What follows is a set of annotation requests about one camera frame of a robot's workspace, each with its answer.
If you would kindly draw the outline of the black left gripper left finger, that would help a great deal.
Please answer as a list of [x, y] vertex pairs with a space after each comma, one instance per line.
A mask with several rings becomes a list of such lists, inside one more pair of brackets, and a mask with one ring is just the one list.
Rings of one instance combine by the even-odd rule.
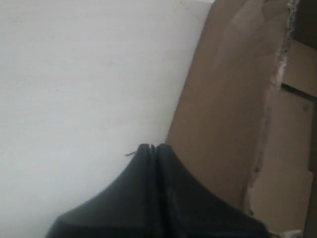
[[157, 238], [159, 200], [155, 148], [141, 144], [105, 190], [60, 215], [48, 238]]

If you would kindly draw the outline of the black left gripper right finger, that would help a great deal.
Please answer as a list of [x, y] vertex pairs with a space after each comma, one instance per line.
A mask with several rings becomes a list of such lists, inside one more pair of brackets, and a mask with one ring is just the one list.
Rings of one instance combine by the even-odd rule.
[[159, 145], [156, 157], [169, 238], [269, 237], [263, 223], [222, 201], [197, 181], [169, 145]]

